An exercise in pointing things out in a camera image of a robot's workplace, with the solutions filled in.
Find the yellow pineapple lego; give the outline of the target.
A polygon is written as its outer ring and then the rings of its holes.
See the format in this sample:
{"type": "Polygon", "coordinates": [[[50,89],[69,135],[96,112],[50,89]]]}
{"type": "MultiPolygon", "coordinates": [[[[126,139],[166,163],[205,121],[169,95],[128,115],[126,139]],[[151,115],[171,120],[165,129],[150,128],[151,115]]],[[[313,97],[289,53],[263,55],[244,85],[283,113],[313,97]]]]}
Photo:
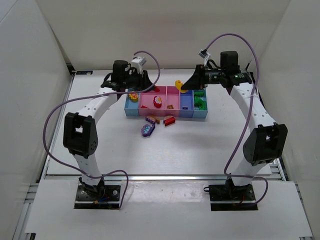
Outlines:
{"type": "Polygon", "coordinates": [[[137,103],[139,101],[139,94],[136,92],[129,93],[128,97],[134,103],[137,103]]]}

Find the green lego brick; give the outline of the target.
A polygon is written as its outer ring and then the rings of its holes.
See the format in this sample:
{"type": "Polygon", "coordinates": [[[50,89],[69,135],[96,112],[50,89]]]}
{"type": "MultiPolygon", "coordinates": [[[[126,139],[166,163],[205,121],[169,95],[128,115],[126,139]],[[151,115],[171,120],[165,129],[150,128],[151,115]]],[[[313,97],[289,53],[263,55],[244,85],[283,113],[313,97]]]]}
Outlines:
{"type": "Polygon", "coordinates": [[[198,107],[198,109],[200,111],[204,111],[206,109],[206,103],[203,100],[205,93],[204,92],[199,92],[199,91],[195,91],[193,93],[194,96],[194,106],[198,107]]]}

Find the red heart lego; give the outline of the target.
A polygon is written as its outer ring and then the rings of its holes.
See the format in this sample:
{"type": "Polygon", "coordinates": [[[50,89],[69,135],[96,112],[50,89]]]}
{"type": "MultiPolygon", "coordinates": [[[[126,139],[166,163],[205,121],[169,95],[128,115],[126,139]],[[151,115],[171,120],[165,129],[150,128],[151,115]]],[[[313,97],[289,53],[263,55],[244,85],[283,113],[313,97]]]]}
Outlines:
{"type": "Polygon", "coordinates": [[[162,98],[159,95],[153,98],[153,105],[157,109],[162,107],[162,98]]]}

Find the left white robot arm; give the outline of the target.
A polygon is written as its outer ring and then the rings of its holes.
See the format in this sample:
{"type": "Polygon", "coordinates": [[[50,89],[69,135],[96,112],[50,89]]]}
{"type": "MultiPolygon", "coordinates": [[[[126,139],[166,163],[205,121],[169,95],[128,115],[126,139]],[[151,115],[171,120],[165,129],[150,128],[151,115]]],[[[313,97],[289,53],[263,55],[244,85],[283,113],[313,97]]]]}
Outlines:
{"type": "Polygon", "coordinates": [[[112,72],[104,78],[90,102],[76,113],[67,113],[64,118],[63,146],[74,156],[83,172],[80,182],[86,188],[96,191],[103,182],[95,157],[100,118],[121,96],[155,89],[148,72],[142,69],[146,61],[140,56],[131,62],[116,60],[112,72]]]}

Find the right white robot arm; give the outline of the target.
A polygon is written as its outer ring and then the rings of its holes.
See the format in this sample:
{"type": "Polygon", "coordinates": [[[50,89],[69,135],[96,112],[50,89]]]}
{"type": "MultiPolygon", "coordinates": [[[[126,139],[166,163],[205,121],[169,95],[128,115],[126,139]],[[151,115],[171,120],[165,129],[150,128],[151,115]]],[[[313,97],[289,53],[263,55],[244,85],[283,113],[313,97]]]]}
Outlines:
{"type": "Polygon", "coordinates": [[[243,144],[243,160],[229,174],[236,187],[249,185],[257,173],[267,164],[279,158],[284,149],[288,129],[278,124],[267,112],[254,92],[250,74],[238,65],[236,51],[220,54],[220,67],[213,68],[210,60],[198,64],[193,75],[182,85],[182,90],[203,90],[208,85],[221,85],[238,104],[246,118],[245,128],[250,134],[243,144]]]}

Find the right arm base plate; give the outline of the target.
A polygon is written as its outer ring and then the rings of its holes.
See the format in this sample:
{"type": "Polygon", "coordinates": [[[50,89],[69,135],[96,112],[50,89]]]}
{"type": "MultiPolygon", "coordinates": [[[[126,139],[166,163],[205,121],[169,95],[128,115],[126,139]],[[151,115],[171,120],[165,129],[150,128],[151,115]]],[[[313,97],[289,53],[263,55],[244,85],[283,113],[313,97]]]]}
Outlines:
{"type": "Polygon", "coordinates": [[[210,210],[213,212],[258,210],[252,184],[236,187],[211,184],[203,190],[209,194],[210,210]]]}

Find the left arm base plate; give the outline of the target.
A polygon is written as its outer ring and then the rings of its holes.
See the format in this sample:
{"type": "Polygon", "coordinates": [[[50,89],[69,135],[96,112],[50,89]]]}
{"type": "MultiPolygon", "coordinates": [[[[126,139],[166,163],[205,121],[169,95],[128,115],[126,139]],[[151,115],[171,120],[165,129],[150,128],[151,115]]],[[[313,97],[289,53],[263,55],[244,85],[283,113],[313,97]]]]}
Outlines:
{"type": "Polygon", "coordinates": [[[118,210],[120,207],[121,185],[106,184],[96,192],[78,184],[74,199],[74,209],[118,210]]]}

